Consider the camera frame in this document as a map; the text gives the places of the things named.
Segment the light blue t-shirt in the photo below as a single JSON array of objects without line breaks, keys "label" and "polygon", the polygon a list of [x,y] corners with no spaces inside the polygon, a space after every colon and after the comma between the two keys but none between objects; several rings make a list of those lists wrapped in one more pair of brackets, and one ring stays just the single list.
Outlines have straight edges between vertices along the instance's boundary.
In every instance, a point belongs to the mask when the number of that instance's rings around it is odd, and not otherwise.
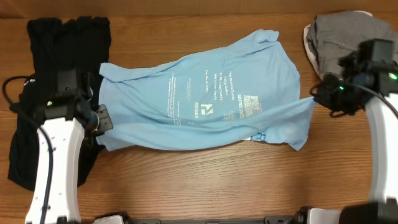
[{"label": "light blue t-shirt", "polygon": [[315,101],[300,97],[300,75],[274,30],[152,68],[103,63],[99,102],[113,128],[98,142],[197,150],[241,140],[306,143]]}]

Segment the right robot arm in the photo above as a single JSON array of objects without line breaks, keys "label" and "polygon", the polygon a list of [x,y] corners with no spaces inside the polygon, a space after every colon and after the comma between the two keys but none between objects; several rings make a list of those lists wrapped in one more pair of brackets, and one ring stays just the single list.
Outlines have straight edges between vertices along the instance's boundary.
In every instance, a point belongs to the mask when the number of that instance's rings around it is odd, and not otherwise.
[{"label": "right robot arm", "polygon": [[397,224],[397,64],[394,43],[373,39],[339,59],[340,77],[327,74],[310,89],[332,118],[364,110],[372,143],[369,200],[341,210],[303,207],[292,223]]}]

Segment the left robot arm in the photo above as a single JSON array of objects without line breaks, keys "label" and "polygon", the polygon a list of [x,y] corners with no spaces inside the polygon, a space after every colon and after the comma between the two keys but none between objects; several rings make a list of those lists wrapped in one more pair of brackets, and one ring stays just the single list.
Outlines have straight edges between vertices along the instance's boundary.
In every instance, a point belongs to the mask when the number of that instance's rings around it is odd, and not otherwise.
[{"label": "left robot arm", "polygon": [[35,190],[26,223],[80,223],[78,163],[84,140],[113,128],[105,105],[90,103],[90,73],[57,73],[55,91],[39,108],[44,121],[37,129],[39,161]]}]

